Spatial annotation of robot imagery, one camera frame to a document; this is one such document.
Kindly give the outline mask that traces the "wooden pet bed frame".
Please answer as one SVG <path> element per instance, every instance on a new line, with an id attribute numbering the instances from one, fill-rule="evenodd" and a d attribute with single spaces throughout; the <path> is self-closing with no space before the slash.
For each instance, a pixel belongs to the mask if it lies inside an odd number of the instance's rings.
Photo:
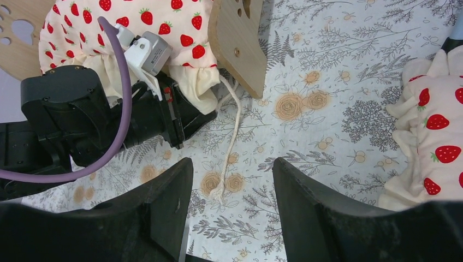
<path id="1" fill-rule="evenodd" d="M 40 73 L 38 37 L 55 1 L 1 1 L 1 69 L 23 80 Z M 225 68 L 255 99 L 263 96 L 267 59 L 258 41 L 262 1 L 214 1 L 208 23 L 208 40 L 218 66 Z M 14 21 L 29 22 L 31 44 L 17 37 Z M 234 55 L 240 49 L 240 57 Z"/>

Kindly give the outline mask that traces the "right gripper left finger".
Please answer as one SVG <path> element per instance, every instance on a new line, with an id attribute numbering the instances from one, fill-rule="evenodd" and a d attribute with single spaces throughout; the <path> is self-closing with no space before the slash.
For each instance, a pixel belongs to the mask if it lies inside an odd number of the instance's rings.
<path id="1" fill-rule="evenodd" d="M 193 163 L 90 210 L 1 205 L 1 261 L 187 261 Z"/>

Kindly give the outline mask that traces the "large strawberry print cushion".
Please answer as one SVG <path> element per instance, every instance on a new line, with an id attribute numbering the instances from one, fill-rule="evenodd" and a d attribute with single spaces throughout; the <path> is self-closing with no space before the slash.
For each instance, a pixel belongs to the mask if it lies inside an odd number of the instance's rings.
<path id="1" fill-rule="evenodd" d="M 93 69 L 107 97 L 121 97 L 121 74 L 104 27 L 114 29 L 129 66 L 130 81 L 161 90 L 161 69 L 168 67 L 183 96 L 202 114 L 218 100 L 217 60 L 208 39 L 213 1 L 56 1 L 40 32 L 43 72 L 64 65 Z"/>

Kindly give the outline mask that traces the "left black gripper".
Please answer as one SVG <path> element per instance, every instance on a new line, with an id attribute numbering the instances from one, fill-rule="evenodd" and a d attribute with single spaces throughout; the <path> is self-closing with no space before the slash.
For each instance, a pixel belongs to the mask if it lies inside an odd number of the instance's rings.
<path id="1" fill-rule="evenodd" d="M 130 148 L 161 135 L 171 147 L 180 149 L 183 143 L 217 117 L 214 110 L 202 114 L 181 93 L 179 84 L 164 72 L 156 79 L 161 88 L 162 100 L 146 83 L 138 81 L 132 86 L 132 113 L 126 137 L 120 148 Z"/>

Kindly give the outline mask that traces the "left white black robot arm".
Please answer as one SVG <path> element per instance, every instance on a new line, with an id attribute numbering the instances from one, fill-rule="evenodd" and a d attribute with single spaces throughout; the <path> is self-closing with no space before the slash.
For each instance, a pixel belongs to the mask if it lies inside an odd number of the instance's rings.
<path id="1" fill-rule="evenodd" d="M 164 73 L 154 94 L 145 82 L 131 88 L 132 112 L 121 151 L 155 136 L 171 147 L 183 143 L 217 112 L 202 114 Z M 123 100 L 107 98 L 97 73 L 65 65 L 21 83 L 25 121 L 1 124 L 1 169 L 33 176 L 64 174 L 72 164 L 87 167 L 110 148 L 118 132 Z"/>

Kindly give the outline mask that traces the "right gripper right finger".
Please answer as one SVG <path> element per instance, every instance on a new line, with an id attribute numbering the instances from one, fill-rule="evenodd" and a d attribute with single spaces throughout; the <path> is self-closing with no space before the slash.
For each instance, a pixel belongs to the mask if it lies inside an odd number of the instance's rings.
<path id="1" fill-rule="evenodd" d="M 272 168 L 288 261 L 462 261 L 462 202 L 400 212 L 356 201 L 283 158 Z"/>

